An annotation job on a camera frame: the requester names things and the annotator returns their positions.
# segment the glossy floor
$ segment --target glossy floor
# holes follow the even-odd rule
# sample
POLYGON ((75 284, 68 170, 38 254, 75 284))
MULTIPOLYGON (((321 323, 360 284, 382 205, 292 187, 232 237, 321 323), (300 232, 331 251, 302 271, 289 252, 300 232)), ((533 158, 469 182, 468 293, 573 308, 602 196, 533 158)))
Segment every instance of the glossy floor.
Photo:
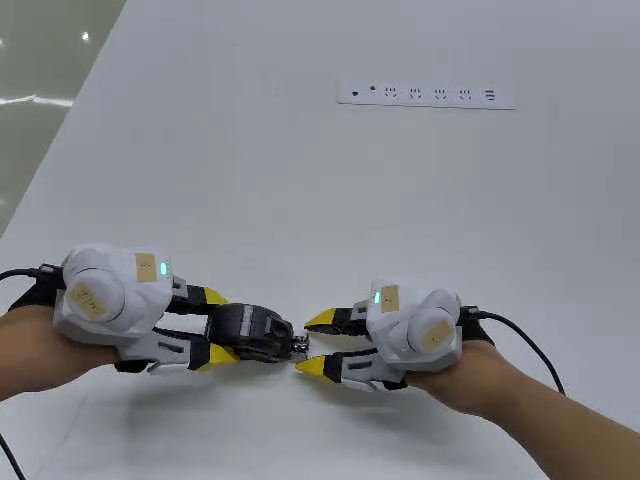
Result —
POLYGON ((0 0, 0 235, 125 0, 0 0))

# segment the sticker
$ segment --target sticker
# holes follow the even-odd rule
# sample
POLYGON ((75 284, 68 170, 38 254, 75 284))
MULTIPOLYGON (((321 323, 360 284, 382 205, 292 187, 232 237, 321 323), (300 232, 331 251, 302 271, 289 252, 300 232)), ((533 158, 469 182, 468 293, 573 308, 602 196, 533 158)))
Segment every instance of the sticker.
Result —
POLYGON ((400 301, 398 300, 398 286, 389 285, 380 289, 380 311, 382 313, 397 312, 400 310, 400 301))
POLYGON ((90 320, 97 320, 107 312, 102 302, 84 283, 78 283, 73 287, 69 296, 90 320))
POLYGON ((440 346, 447 338, 453 334, 453 328, 446 320, 441 320, 435 327, 429 330, 424 337, 422 337, 422 347, 428 352, 433 352, 440 346))
POLYGON ((157 282, 156 257, 152 253, 136 253, 136 280, 143 282, 157 282))

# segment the white table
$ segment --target white table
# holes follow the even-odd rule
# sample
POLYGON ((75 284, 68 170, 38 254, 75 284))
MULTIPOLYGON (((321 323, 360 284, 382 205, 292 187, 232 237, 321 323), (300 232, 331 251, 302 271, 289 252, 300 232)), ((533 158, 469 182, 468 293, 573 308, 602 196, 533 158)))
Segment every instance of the white table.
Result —
MULTIPOLYGON (((298 328, 374 276, 448 287, 525 328, 572 397, 640 429, 639 8, 129 0, 0 266, 157 242, 181 276, 298 328), (496 81, 518 110, 340 106, 349 78, 496 81)), ((25 285, 3 283, 0 305, 25 285)), ((550 382, 518 337, 488 328, 550 382)), ((543 478, 499 429, 419 392, 370 395, 289 365, 105 367, 5 402, 0 425, 42 480, 543 478)))

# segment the black cord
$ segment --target black cord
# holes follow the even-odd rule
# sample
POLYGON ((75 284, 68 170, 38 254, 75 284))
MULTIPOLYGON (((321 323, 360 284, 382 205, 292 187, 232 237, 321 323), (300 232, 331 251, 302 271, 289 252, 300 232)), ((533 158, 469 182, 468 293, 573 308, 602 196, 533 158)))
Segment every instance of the black cord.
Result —
POLYGON ((7 442, 5 441, 1 433, 0 433, 0 447, 2 447, 2 450, 4 450, 5 455, 9 459, 9 463, 13 467, 13 471, 16 472, 16 477, 18 477, 20 480, 27 480, 27 477, 25 477, 24 473, 22 473, 22 469, 20 468, 20 465, 18 465, 18 461, 16 460, 16 457, 13 456, 13 452, 9 448, 9 445, 7 445, 7 442))
MULTIPOLYGON (((4 280, 5 278, 16 277, 16 276, 26 276, 26 277, 37 278, 38 269, 37 268, 16 268, 15 270, 7 270, 6 272, 0 273, 0 280, 4 280)), ((7 444, 6 440, 4 439, 1 433, 0 433, 0 447, 2 447, 4 454, 7 456, 9 463, 13 467, 13 471, 16 472, 16 477, 18 477, 19 480, 27 480, 27 477, 25 477, 24 473, 22 473, 22 469, 20 468, 20 465, 18 464, 16 457, 13 455, 13 452, 9 448, 9 445, 7 444)))
POLYGON ((558 376, 558 372, 556 372, 556 369, 553 366, 553 363, 551 363, 551 360, 549 360, 549 358, 544 354, 544 352, 542 350, 540 350, 540 347, 538 347, 535 344, 535 342, 533 340, 531 340, 531 338, 529 338, 529 335, 524 333, 524 331, 518 325, 513 323, 508 318, 505 318, 502 315, 498 315, 497 313, 484 312, 482 310, 478 310, 478 311, 473 312, 473 316, 475 318, 479 319, 479 320, 481 320, 483 318, 490 318, 492 320, 496 320, 496 321, 498 321, 500 323, 505 324, 507 327, 511 328, 514 332, 516 332, 518 335, 520 335, 522 337, 522 339, 525 342, 527 342, 527 344, 533 349, 534 352, 536 352, 538 354, 540 359, 542 359, 544 364, 547 366, 547 368, 549 369, 549 372, 551 373, 551 376, 553 377, 553 381, 556 382, 556 387, 558 387, 558 391, 562 395, 566 395, 566 393, 564 393, 564 387, 562 386, 562 382, 560 381, 560 377, 558 376))
POLYGON ((7 270, 6 272, 0 273, 0 280, 4 280, 9 277, 33 277, 36 278, 38 276, 37 268, 16 268, 14 270, 7 270))

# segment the power strip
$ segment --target power strip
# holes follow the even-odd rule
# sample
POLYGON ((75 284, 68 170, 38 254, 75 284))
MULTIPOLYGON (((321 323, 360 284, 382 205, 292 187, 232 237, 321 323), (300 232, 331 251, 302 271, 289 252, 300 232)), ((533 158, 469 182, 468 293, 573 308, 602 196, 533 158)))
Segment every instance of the power strip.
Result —
POLYGON ((454 87, 421 83, 343 81, 338 103, 403 107, 513 110, 513 95, 497 87, 454 87))

